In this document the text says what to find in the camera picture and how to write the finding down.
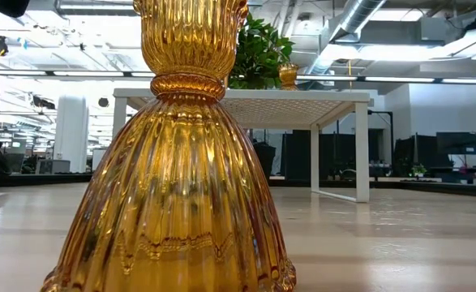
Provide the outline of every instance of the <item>screen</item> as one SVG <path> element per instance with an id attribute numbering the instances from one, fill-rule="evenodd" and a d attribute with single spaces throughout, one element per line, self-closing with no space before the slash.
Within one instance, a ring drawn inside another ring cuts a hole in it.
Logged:
<path id="1" fill-rule="evenodd" d="M 436 137 L 439 153 L 476 154 L 476 135 L 473 132 L 438 132 Z"/>

